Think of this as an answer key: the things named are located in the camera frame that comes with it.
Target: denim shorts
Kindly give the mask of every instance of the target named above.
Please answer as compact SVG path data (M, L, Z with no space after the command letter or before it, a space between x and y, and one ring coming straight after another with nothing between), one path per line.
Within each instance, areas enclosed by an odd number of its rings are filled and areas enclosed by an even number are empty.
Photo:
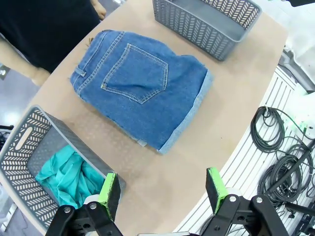
M195 57L132 32L105 30L71 75L75 92L139 144L166 153L191 122L212 75Z

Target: screw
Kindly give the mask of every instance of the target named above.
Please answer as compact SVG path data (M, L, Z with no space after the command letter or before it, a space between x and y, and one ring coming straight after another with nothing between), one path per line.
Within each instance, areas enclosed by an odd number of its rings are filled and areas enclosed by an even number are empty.
M67 207L64 208L64 212L65 213L69 213L70 211L71 211L70 207L67 206Z
M258 203L262 203L262 198L258 197L258 198L256 199L256 201L257 201Z
M234 197L234 196L230 197L229 199L230 199L230 202L236 201L236 197Z
M90 208L91 208L92 210L94 210L94 209L96 208L96 204L95 204L95 203L92 203L92 204L90 205Z

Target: teal garment in basket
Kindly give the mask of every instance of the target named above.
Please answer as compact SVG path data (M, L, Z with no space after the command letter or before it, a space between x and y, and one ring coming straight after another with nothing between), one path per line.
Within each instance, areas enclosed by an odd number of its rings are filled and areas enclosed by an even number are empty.
M51 189L60 206L78 209L88 196L100 193L105 179L67 145L43 165L36 180Z

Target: basket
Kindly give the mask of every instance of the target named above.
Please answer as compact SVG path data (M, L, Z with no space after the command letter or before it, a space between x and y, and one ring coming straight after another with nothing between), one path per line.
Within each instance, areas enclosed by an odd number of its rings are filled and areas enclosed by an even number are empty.
M155 19L224 61L261 14L250 0L153 0Z
M35 176L58 150L70 144L106 178L113 170L82 142L61 120L34 106L13 130L0 153L0 173L35 219L47 229L58 209L52 192ZM126 183L119 177L121 191Z

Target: table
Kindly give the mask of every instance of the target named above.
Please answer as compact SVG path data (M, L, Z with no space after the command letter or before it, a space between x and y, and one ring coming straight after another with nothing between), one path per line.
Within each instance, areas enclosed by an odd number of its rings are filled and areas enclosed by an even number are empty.
M105 29L160 40L177 54L194 55L215 77L192 123L166 155L141 147L72 89L69 77L89 38ZM171 232L205 192L206 168L220 170L238 144L271 80L286 37L280 25L262 14L228 60L218 62L156 22L151 0L128 0L73 49L30 105L38 104L63 120L125 179L127 188L116 216L124 235Z

